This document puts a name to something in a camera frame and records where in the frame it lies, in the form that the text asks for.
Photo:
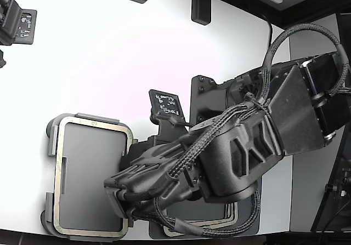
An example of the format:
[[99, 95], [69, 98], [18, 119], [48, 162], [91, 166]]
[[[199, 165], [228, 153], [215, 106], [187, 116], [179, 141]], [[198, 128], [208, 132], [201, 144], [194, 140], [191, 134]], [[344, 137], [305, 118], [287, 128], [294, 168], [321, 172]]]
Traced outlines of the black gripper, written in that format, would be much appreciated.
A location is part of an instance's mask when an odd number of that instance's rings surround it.
[[154, 118], [158, 134], [145, 141], [133, 139], [121, 152], [120, 172], [105, 180], [105, 192], [113, 201], [198, 200], [200, 181], [195, 162], [178, 175], [170, 170], [194, 140], [182, 118]]

